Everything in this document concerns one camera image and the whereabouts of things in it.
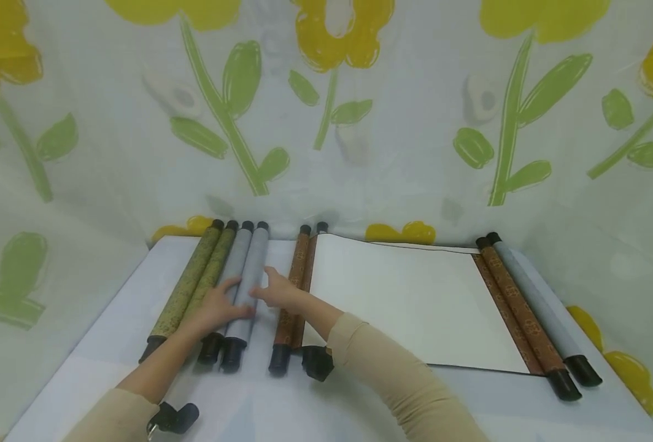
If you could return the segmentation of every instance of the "brown patterned scroll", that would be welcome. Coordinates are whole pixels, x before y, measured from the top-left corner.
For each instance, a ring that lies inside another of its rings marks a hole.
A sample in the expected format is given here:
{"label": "brown patterned scroll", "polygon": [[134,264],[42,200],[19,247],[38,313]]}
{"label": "brown patterned scroll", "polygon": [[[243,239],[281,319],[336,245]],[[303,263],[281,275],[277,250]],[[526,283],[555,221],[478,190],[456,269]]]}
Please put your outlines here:
{"label": "brown patterned scroll", "polygon": [[[310,233],[312,233],[312,228],[306,224],[299,228],[297,245],[295,245],[295,253],[290,267],[290,282],[299,289],[302,288],[304,267],[307,264]],[[295,329],[296,319],[295,315],[285,309],[280,310],[278,327],[275,330],[275,341],[272,343],[272,357],[268,366],[268,371],[273,376],[284,376],[287,372],[290,354],[292,354],[293,330]]]}
{"label": "brown patterned scroll", "polygon": [[489,271],[503,294],[503,298],[511,307],[513,316],[516,317],[518,325],[533,349],[545,376],[549,379],[553,390],[555,390],[555,394],[558,395],[559,399],[565,401],[580,399],[582,395],[574,385],[569,372],[567,372],[567,367],[562,362],[560,354],[551,343],[543,327],[540,326],[535,313],[530,309],[511,274],[508,273],[500,260],[498,252],[491,246],[491,242],[487,238],[479,238],[476,240],[476,245],[479,246],[481,257],[484,258],[486,266],[489,267]]}
{"label": "brown patterned scroll", "polygon": [[[307,259],[304,261],[304,277],[302,280],[302,289],[309,292],[312,285],[312,267],[314,265],[314,252],[317,251],[317,236],[313,236],[309,240],[307,246]],[[302,348],[302,335],[304,334],[304,318],[302,316],[295,317],[295,326],[292,331],[292,349],[296,350]]]}
{"label": "brown patterned scroll", "polygon": [[[307,263],[305,265],[304,280],[302,283],[302,289],[305,292],[309,292],[312,288],[312,267],[314,266],[314,253],[317,251],[319,234],[326,233],[327,230],[327,223],[318,223],[317,236],[314,236],[309,241]],[[303,335],[304,318],[299,317],[298,321],[295,322],[295,330],[293,332],[293,348],[302,350],[302,368],[307,372],[307,376],[319,382],[326,381],[327,376],[334,369],[334,359],[331,358],[331,353],[327,350],[326,346],[302,346]]]}
{"label": "brown patterned scroll", "polygon": [[533,353],[533,349],[530,347],[530,344],[528,344],[528,340],[525,339],[525,335],[523,335],[523,331],[520,329],[518,321],[516,321],[516,318],[511,312],[511,307],[509,307],[507,302],[505,302],[505,299],[498,288],[498,284],[496,284],[493,275],[491,275],[489,267],[486,266],[484,258],[481,257],[481,255],[472,255],[471,257],[474,258],[474,263],[476,264],[476,267],[479,268],[481,278],[484,279],[486,287],[489,288],[491,298],[493,298],[493,302],[496,304],[498,312],[503,318],[503,322],[507,327],[508,332],[511,334],[511,338],[513,338],[513,343],[518,347],[520,357],[523,358],[523,362],[525,362],[528,367],[528,371],[530,371],[530,374],[539,376],[544,374],[538,359]]}

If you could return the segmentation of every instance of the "white table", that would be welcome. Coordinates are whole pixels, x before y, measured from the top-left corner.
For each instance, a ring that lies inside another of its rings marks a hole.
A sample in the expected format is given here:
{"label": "white table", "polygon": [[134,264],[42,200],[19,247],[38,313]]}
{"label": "white table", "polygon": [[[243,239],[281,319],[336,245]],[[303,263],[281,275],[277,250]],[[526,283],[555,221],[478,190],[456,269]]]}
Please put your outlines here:
{"label": "white table", "polygon": [[[197,238],[165,237],[81,339],[6,442],[60,441],[103,393],[137,366],[145,339],[174,288]],[[271,241],[267,264],[287,274],[294,241]],[[521,259],[526,266],[525,257]],[[541,279],[531,275],[536,283]],[[616,377],[560,303],[555,311],[604,383],[581,388],[582,400],[559,401],[545,378],[435,367],[469,406],[492,442],[653,442],[653,421]],[[260,303],[238,373],[206,371],[190,357],[168,396],[201,417],[183,437],[154,441],[405,441],[377,396],[339,368],[324,383],[309,379],[293,357],[288,375],[267,372],[277,312]]]}

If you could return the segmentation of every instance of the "person's right hand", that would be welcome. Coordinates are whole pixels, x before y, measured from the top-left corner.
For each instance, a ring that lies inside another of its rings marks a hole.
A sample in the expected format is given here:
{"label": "person's right hand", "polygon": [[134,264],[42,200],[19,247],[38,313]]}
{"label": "person's right hand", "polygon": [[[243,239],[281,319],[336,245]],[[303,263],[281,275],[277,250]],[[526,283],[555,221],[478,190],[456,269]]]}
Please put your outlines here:
{"label": "person's right hand", "polygon": [[295,312],[299,299],[304,297],[306,293],[295,287],[289,279],[279,274],[274,267],[265,267],[265,273],[268,274],[268,286],[265,289],[254,287],[250,291],[250,296],[262,299],[269,307],[280,307]]}

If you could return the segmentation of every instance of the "green patterned scroll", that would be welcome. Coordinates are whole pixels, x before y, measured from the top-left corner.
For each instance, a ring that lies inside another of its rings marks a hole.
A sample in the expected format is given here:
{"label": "green patterned scroll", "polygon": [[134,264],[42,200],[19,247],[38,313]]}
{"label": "green patterned scroll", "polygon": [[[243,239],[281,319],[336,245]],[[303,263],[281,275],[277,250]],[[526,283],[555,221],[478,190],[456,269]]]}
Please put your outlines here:
{"label": "green patterned scroll", "polygon": [[223,233],[221,233],[221,237],[218,239],[218,244],[216,244],[216,247],[214,248],[214,253],[211,254],[211,258],[209,259],[209,264],[206,266],[204,274],[201,275],[201,279],[196,285],[193,296],[191,297],[190,305],[188,305],[187,310],[184,311],[184,319],[182,320],[186,320],[187,317],[190,317],[191,314],[201,306],[206,292],[213,289],[216,282],[218,282],[226,258],[228,257],[228,252],[230,252],[233,240],[236,237],[237,227],[238,223],[233,225],[233,222],[229,222]]}
{"label": "green patterned scroll", "polygon": [[174,286],[172,294],[169,295],[167,304],[160,313],[160,317],[155,323],[150,336],[168,338],[179,327],[179,322],[182,321],[184,311],[187,310],[191,295],[195,292],[201,274],[204,272],[209,257],[216,247],[221,229],[223,229],[223,222],[215,220],[214,224],[205,230],[204,236],[199,240],[190,261],[184,267],[182,275],[179,276],[177,285]]}

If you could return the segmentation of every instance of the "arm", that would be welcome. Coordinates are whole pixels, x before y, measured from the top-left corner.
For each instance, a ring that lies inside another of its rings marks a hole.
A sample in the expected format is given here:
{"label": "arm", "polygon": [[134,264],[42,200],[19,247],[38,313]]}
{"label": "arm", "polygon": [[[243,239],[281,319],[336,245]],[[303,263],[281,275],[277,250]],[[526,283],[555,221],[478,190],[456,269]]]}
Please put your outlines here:
{"label": "arm", "polygon": [[373,388],[411,442],[487,442],[469,411],[430,368],[381,331],[297,289],[267,267],[253,296],[300,314],[327,342],[334,364]]}
{"label": "arm", "polygon": [[209,290],[202,306],[177,331],[113,390],[108,391],[63,439],[63,442],[135,442],[147,439],[147,424],[160,410],[157,404],[182,367],[193,346],[209,332],[240,317],[252,307],[233,306],[225,290],[240,278]]}

